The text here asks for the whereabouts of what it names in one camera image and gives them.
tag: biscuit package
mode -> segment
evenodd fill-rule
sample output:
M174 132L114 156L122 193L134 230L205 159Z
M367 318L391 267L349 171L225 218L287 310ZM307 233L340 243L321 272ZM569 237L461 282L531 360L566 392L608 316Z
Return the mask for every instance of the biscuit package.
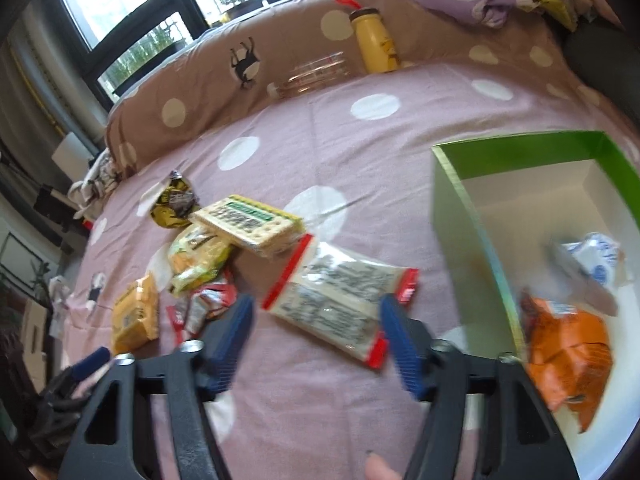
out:
M520 300L532 317L527 371L554 412L566 404L586 431L613 366L603 320L570 304L530 296Z
M111 323L114 354L131 352L158 338L158 290L151 274L133 282L118 298Z
M170 292L179 295L215 279L232 249L228 240L202 224L187 227L168 250L169 264L175 273Z
M407 304L418 270L390 266L304 235L263 309L380 368L387 342L380 329L380 299Z
M198 199L191 184L178 171L172 171L166 187L151 207L151 218L160 227L187 227L189 215L198 209Z
M260 256L288 249L305 232L299 216L239 195L196 211L191 220Z

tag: cardboard box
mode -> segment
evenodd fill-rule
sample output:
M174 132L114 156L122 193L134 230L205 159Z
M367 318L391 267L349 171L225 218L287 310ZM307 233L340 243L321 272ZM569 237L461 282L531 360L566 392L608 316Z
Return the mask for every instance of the cardboard box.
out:
M548 262L551 237L603 232L638 276L616 295L607 325L613 368L593 424L556 419L580 478L598 479L640 417L640 179L603 132L546 132L462 140L433 148L433 225L454 285L468 351L526 360L517 299L524 286L560 300L566 282Z
M33 300L28 300L24 307L20 341L24 348L24 365L37 392L47 384L47 355L42 351L47 309Z

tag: polka dot bedsheet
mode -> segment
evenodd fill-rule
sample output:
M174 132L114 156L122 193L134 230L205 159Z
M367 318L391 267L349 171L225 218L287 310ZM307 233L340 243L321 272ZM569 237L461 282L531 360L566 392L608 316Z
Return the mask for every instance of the polka dot bedsheet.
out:
M70 299L66 362L110 344L113 302L146 272L156 277L162 306L172 304L166 250L176 233L148 215L171 170L190 180L203 205L242 194L302 215L324 240L417 267L411 315L464 348L430 223L431 147L475 136L597 129L638 166L636 132L606 97L567 68L540 17L514 13L502 30L493 31L463 27L409 0L361 1L381 9L402 70L361 74L344 10L333 0L293 0L266 10L254 25L252 18L225 29L228 37L205 37L116 106L108 142L130 178L95 223ZM268 30L270 16L284 24L280 32ZM291 46L293 22L308 58ZM243 87L228 66L229 45L249 36L260 65L242 72L254 81ZM320 37L329 47L316 48ZM269 50L269 41L280 51ZM244 59L252 45L243 43ZM205 56L209 50L224 51L224 69L214 66L217 57ZM295 99L268 101L266 86L284 67L336 50L354 60L354 78ZM241 253L234 267L239 286L260 301L286 259L270 262ZM96 272L104 272L107 282L89 318L84 304ZM140 357L173 349L164 310L160 319L160 339L142 348ZM424 413L403 391L390 360L381 372L365 369L262 311L231 391L206 407L233 476L267 480L361 479L369 449L404 471ZM154 414L164 478L174 480L177 469L160 400ZM477 428L472 406L460 479L471 476Z

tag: blue handle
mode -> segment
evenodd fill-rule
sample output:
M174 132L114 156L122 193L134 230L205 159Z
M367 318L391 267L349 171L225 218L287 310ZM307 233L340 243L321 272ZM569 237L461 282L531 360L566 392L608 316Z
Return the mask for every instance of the blue handle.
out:
M231 385L253 321L254 300L241 294L221 319L205 328L201 337L205 343L201 374L206 377L204 388L211 395L221 394Z
M109 352L109 349L101 346L95 352L71 367L71 377L78 382L84 381L101 366L107 364L110 359L111 352Z
M406 316L391 294L383 296L380 301L380 323L396 360L404 389L415 399L422 400L426 388L422 380L422 359L418 346L430 344L429 333L420 321Z

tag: candy wrapper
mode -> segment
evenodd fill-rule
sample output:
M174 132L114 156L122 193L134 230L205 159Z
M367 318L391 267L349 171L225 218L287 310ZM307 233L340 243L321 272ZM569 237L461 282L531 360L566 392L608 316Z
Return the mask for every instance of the candy wrapper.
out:
M393 293L408 303L417 276L417 269L383 264L306 234L262 307L380 368L387 345L380 298Z
M237 297L233 276L225 269L213 282L184 295L175 306L168 306L167 316L176 334L176 344L197 335L207 320L224 314Z
M613 365L607 328L598 316L573 305L524 293L532 313L528 372L554 412L566 404L586 431L600 404Z
M189 215L199 207L191 184L174 170L169 175L169 183L151 207L151 218L160 227L186 227L190 224Z
M210 282L220 272L233 246L209 228L192 224L181 232L168 250L169 264L175 273L169 291L179 296Z
M239 195L200 209L191 220L260 256L290 248L305 232L299 216Z
M131 352L157 339L158 322L158 290L154 277L148 274L129 285L113 307L113 353Z

